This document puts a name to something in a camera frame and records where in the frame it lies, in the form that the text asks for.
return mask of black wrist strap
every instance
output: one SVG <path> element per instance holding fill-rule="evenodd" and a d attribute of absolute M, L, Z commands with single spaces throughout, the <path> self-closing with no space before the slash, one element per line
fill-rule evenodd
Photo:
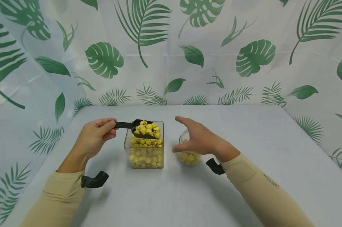
<path fill-rule="evenodd" d="M 206 165 L 212 170 L 212 172 L 214 172 L 214 174 L 221 175 L 225 173 L 221 164 L 217 164 L 213 158 L 208 160 Z"/>
<path fill-rule="evenodd" d="M 87 187 L 87 188 L 98 188 L 104 185 L 104 183 L 107 181 L 109 175 L 104 172 L 104 171 L 100 171 L 98 175 L 96 175 L 96 177 L 91 178 L 91 177 L 87 177 L 87 176 L 82 176 L 81 177 L 81 187 Z"/>

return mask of white tablecloth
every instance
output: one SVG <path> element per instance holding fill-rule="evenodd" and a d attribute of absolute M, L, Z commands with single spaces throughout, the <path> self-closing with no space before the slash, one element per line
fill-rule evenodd
<path fill-rule="evenodd" d="M 186 129 L 174 120 L 175 115 L 202 122 L 230 141 L 276 180 L 316 226 L 342 226 L 342 171 L 282 108 L 270 105 L 86 107 L 73 119 L 3 226 L 20 224 L 82 126 L 103 117 L 163 121 L 165 166 L 131 169 L 123 149 L 126 130 L 118 130 L 86 169 L 91 177 L 103 170 L 109 179 L 102 188 L 87 189 L 72 226 L 261 226 L 226 175 L 216 175 L 205 165 L 211 156 L 189 167 L 171 152 Z"/>

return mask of beige sleeve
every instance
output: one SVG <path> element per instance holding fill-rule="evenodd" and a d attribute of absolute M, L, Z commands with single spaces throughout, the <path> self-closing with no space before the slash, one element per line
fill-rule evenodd
<path fill-rule="evenodd" d="M 265 227 L 314 226 L 291 196 L 243 154 L 221 165 Z"/>
<path fill-rule="evenodd" d="M 69 227 L 85 192 L 76 173 L 54 172 L 49 176 L 37 202 L 21 223 L 21 227 Z"/>

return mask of curtain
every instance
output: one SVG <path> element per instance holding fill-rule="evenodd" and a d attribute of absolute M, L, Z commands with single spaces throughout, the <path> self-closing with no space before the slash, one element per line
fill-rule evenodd
<path fill-rule="evenodd" d="M 342 0 L 0 0 L 0 225 L 82 107 L 254 103 L 342 170 Z"/>

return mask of left hand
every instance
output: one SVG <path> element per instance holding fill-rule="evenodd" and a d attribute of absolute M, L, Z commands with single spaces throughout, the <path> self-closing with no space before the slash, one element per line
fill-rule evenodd
<path fill-rule="evenodd" d="M 115 118 L 107 118 L 85 124 L 57 172 L 73 173 L 85 170 L 88 160 L 99 153 L 106 141 L 116 137 L 115 122 Z"/>
<path fill-rule="evenodd" d="M 97 155 L 106 141 L 116 137 L 115 122 L 115 118 L 106 118 L 85 124 L 71 152 L 87 159 Z"/>

